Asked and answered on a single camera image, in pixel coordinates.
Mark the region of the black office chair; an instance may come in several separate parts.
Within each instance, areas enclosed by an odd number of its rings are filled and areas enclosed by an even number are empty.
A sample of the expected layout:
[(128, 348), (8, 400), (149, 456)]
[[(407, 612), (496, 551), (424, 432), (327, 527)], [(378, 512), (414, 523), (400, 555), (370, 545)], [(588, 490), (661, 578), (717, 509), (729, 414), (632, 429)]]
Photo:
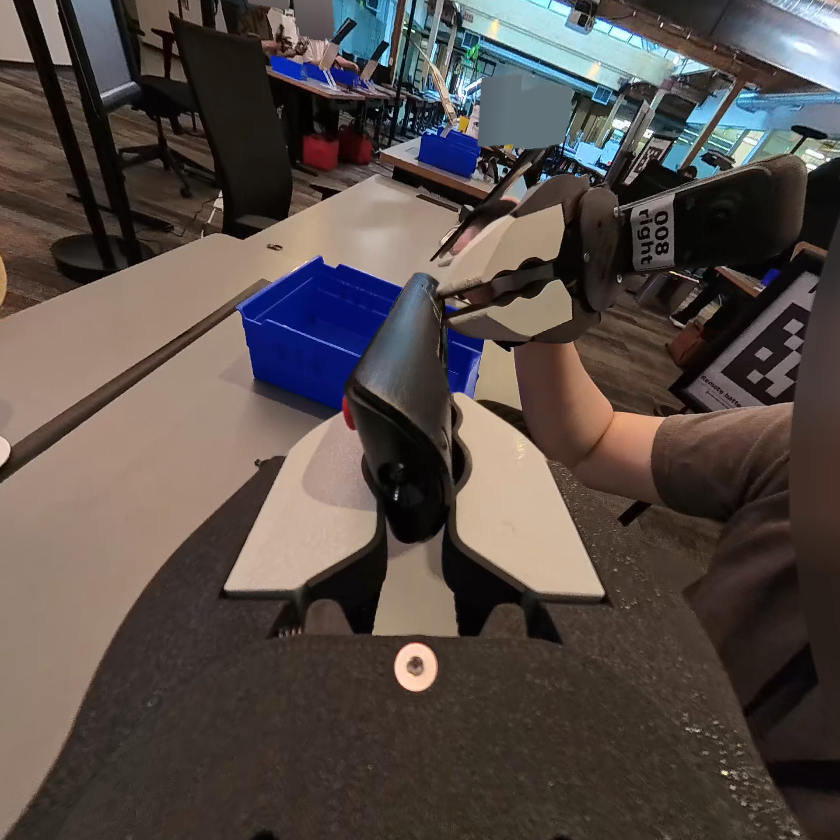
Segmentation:
[(170, 15), (224, 200), (223, 233), (238, 239), (285, 220), (293, 176), (266, 57), (255, 38)]

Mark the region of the black pole stand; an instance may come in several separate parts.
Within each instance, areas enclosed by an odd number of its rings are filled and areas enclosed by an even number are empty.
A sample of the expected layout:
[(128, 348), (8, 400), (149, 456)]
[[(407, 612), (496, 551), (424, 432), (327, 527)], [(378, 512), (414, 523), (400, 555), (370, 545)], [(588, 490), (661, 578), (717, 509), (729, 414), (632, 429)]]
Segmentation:
[(90, 228), (89, 234), (59, 238), (50, 252), (63, 276), (89, 284), (136, 265), (144, 252), (125, 236), (107, 232), (35, 2), (14, 1), (14, 7)]

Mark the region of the blue plastic bin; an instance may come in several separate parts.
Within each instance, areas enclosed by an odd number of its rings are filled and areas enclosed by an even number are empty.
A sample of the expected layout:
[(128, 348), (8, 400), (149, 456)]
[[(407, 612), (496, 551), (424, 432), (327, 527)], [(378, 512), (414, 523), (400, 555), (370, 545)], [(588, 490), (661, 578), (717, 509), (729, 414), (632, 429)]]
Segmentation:
[(404, 288), (316, 257), (238, 305), (254, 379), (342, 410), (371, 402), (348, 380)]

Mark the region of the black framed marker sign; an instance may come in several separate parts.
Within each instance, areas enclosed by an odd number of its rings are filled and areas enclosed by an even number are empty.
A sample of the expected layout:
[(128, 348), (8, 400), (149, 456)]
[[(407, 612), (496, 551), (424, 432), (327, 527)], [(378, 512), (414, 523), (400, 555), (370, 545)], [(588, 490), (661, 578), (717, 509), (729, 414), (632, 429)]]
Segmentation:
[(791, 403), (826, 251), (800, 243), (778, 276), (670, 386), (683, 413)]

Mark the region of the blue storage box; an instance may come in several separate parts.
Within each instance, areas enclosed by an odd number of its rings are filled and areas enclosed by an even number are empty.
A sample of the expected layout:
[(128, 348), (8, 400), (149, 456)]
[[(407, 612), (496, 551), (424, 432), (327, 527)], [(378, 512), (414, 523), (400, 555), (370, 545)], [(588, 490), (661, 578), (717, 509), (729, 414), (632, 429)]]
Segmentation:
[(475, 137), (454, 129), (426, 131), (420, 138), (417, 159), (452, 175), (471, 178), (480, 157), (480, 146)]

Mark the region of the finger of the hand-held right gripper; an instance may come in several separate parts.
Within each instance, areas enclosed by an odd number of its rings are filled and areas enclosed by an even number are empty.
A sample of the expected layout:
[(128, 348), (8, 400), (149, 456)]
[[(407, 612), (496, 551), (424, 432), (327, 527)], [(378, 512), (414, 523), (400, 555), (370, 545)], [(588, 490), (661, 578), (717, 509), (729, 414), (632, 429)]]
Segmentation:
[(573, 318), (572, 296), (548, 274), (507, 274), (461, 293), (468, 305), (454, 312), (454, 331), (471, 339), (528, 343)]
[(509, 199), (477, 208), (437, 257), (437, 294), (458, 295), (488, 286), (522, 265), (547, 264), (560, 253), (564, 230), (589, 181), (557, 175)]

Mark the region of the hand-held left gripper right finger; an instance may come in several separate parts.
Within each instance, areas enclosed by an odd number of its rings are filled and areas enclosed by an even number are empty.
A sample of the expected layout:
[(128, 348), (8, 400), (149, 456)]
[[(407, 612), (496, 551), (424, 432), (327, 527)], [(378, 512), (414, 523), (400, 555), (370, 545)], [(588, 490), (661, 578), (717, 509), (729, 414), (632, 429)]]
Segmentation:
[(454, 396), (456, 483), (444, 526), (442, 573), (457, 633), (480, 635), (498, 606), (524, 615), (527, 635), (558, 637), (550, 605), (607, 601), (546, 458), (467, 395)]

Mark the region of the person's grey shirt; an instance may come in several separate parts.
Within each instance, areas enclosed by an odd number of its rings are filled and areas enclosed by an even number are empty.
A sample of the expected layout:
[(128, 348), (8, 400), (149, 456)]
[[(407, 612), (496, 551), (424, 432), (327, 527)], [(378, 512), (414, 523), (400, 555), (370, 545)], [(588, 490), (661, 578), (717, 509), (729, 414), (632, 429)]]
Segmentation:
[(805, 624), (791, 531), (793, 404), (671, 416), (652, 470), (667, 508), (721, 525), (686, 599), (783, 787), (838, 795), (838, 732)]

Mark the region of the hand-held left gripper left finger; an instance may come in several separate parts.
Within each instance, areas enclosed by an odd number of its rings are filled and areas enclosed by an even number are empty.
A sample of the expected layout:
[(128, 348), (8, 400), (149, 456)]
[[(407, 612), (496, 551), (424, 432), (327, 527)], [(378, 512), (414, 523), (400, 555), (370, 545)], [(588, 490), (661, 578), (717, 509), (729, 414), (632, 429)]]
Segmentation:
[(227, 597), (286, 601), (300, 617), (332, 600), (356, 634), (373, 633), (387, 537), (363, 454), (341, 417), (293, 446), (224, 583)]

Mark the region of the black remote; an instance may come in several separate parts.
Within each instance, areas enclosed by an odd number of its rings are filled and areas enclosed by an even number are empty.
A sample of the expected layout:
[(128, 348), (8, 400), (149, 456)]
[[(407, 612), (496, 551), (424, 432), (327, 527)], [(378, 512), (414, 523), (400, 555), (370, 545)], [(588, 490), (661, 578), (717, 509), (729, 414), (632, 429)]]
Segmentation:
[(402, 543), (428, 541), (445, 526), (466, 472), (447, 339), (438, 283), (414, 274), (344, 387), (363, 478)]

